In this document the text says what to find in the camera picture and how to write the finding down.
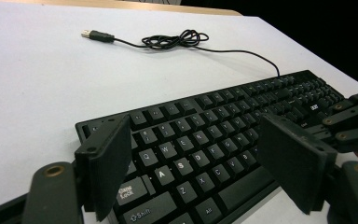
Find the usb plug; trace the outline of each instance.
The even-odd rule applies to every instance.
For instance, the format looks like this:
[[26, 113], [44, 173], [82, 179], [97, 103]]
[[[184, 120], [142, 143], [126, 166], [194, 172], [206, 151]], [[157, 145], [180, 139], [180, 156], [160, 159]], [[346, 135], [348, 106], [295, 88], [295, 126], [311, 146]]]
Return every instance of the usb plug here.
[[98, 31], [85, 30], [81, 33], [81, 36], [104, 43], [113, 43], [113, 41], [115, 41], [115, 37], [113, 35], [101, 33]]

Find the space bar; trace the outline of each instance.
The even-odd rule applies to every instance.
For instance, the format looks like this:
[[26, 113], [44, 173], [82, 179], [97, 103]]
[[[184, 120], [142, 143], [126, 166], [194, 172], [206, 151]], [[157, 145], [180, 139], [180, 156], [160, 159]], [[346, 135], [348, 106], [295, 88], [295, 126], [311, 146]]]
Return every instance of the space bar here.
[[273, 181], [274, 179], [265, 168], [258, 167], [250, 174], [220, 191], [218, 196], [223, 201], [228, 212], [232, 212]]

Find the black cable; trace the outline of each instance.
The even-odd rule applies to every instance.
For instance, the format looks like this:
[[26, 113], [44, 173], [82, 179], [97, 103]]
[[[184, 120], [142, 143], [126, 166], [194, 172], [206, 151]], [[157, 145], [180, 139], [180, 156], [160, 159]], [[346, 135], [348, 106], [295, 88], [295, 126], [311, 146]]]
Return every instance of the black cable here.
[[232, 53], [232, 52], [248, 53], [272, 64], [272, 66], [274, 66], [274, 68], [277, 71], [278, 77], [280, 76], [278, 66], [275, 65], [275, 63], [249, 50], [242, 50], [242, 49], [217, 50], [217, 49], [204, 49], [198, 47], [198, 44], [200, 42], [209, 40], [209, 36], [207, 36], [204, 33], [198, 33], [195, 30], [185, 30], [180, 35], [176, 35], [176, 36], [152, 35], [149, 37], [145, 37], [142, 39], [142, 43], [144, 43], [143, 45], [135, 45], [125, 40], [115, 38], [113, 35], [100, 33], [98, 31], [84, 31], [81, 35], [83, 37], [92, 40], [98, 40], [105, 43], [113, 43], [114, 41], [118, 41], [139, 49], [167, 50], [167, 49], [173, 49], [177, 46], [181, 46], [184, 48], [201, 49], [201, 50], [216, 52], [216, 53]]

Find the keyboard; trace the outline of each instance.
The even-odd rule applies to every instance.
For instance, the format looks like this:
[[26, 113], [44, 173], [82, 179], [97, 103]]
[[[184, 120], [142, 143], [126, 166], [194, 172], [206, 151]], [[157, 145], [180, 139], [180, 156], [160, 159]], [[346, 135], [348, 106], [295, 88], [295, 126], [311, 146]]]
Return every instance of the keyboard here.
[[279, 187], [257, 162], [261, 114], [308, 128], [343, 99], [306, 70], [82, 121], [76, 130], [84, 142], [105, 120], [130, 115], [132, 161], [114, 223], [232, 223]]

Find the dark background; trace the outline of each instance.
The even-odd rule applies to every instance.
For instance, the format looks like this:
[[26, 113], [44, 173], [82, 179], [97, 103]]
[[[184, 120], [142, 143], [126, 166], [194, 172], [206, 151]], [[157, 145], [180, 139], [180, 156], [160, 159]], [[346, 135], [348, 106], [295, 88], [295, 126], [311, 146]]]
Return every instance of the dark background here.
[[182, 0], [181, 5], [257, 16], [358, 81], [358, 1]]

